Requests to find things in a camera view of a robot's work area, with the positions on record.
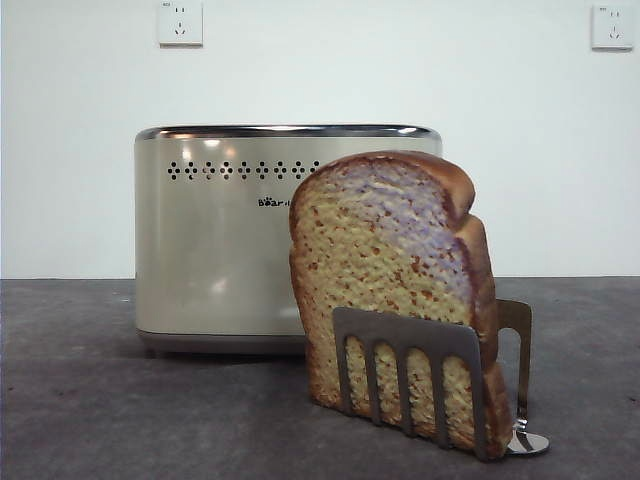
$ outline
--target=toast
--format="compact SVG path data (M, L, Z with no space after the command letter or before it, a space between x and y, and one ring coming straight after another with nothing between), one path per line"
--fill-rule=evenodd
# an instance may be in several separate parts
M341 409L332 312L335 307L392 312L471 326L484 379L487 455L504 455L512 419L496 363L495 285L482 222L469 214L475 191L457 166L420 152L383 151L336 160L310 175L290 208L292 285L307 336L312 399ZM354 413L370 417L364 353L347 340ZM399 425L395 355L375 351L380 414ZM407 357L416 434L434 437L429 360ZM469 372L462 360L443 365L450 441L474 447Z

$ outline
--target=metal bread holder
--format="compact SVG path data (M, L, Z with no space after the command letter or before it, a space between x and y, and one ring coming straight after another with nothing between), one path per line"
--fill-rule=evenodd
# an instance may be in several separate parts
M549 440L529 433L527 427L527 395L529 389L529 368L531 353L531 308L529 305L512 300L498 300L499 330L511 328L520 336L520 361L518 376L518 400L513 436L507 447L508 455L535 455L549 449ZM340 395L342 411L353 415L351 387L347 368L346 341L355 337L362 342L367 374L367 388L371 407L371 420L381 425L380 399L378 396L375 347L379 343L388 344L394 351L398 376L398 390L402 412L401 427L408 436L415 436L409 380L407 376L407 354L409 349L422 350L429 358L433 385L433 402L436 420L434 440L441 448L449 448L444 405L444 384L442 365L448 356L461 358L469 369L474 418L474 451L478 459L488 460L486 452L486 429L484 418L483 378L480 363L480 344L471 327L401 317L391 313L370 312L347 307L333 310L333 327L336 339L336 355L340 375Z

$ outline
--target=gray countertop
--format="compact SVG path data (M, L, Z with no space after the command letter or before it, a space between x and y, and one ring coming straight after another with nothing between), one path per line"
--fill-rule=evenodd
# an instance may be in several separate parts
M312 404L300 357L150 358L132 280L3 281L3 478L640 478L640 277L497 285L533 307L529 425L552 446L481 463Z

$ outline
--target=silver toaster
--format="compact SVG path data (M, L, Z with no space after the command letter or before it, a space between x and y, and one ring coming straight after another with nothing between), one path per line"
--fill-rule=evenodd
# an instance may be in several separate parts
M135 140L136 328L151 350L302 353L288 212L300 182L345 155L441 155L399 125L180 126Z

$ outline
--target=electrical outlet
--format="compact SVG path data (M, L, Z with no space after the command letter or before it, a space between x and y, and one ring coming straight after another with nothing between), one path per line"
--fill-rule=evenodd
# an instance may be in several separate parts
M158 5L160 45L202 45L202 3L199 0L162 2Z
M591 48L633 48L635 11L629 5L594 5L591 11Z

